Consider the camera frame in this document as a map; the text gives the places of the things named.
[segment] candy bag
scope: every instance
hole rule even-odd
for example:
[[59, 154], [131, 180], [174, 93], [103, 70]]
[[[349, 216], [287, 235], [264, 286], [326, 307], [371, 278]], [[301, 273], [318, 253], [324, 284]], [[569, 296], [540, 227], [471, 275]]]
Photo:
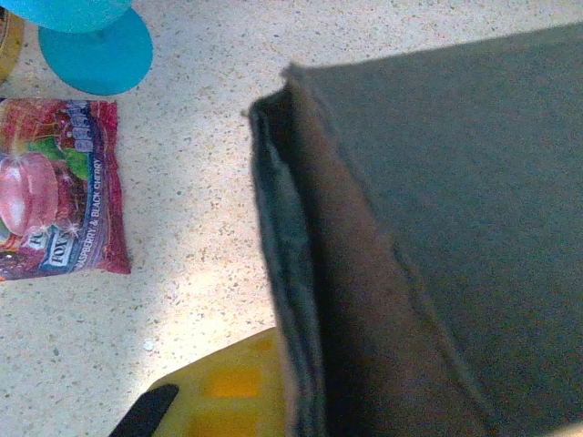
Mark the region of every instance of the candy bag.
[[0, 99], [0, 281], [129, 273], [115, 103]]

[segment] speckled countertop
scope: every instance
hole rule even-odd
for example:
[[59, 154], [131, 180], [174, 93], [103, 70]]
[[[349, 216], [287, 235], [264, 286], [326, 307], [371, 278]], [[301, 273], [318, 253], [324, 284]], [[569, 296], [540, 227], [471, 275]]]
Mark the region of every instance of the speckled countertop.
[[[583, 19], [568, 1], [136, 0], [156, 54], [117, 98], [133, 273], [0, 285], [0, 433], [107, 435], [153, 381], [270, 327], [245, 111], [327, 65]], [[87, 97], [26, 28], [3, 97]]]

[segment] teal plastic base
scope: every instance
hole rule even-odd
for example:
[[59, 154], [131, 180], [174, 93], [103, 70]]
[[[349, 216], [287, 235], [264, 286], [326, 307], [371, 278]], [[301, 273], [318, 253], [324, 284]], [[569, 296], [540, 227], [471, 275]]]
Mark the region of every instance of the teal plastic base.
[[154, 49], [148, 28], [132, 9], [97, 32], [69, 34], [41, 27], [38, 38], [53, 71], [89, 94], [123, 93], [136, 86], [152, 64]]

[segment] cyan plastic object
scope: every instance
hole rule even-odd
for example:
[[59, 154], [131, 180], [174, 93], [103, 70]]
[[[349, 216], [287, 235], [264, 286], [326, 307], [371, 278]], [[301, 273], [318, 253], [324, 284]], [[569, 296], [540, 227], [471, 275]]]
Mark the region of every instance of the cyan plastic object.
[[40, 27], [38, 38], [47, 63], [64, 82], [99, 96], [136, 86], [148, 73], [153, 58], [148, 28], [131, 8], [96, 32], [70, 34]]
[[132, 0], [0, 0], [10, 12], [58, 32], [94, 32], [123, 16]]

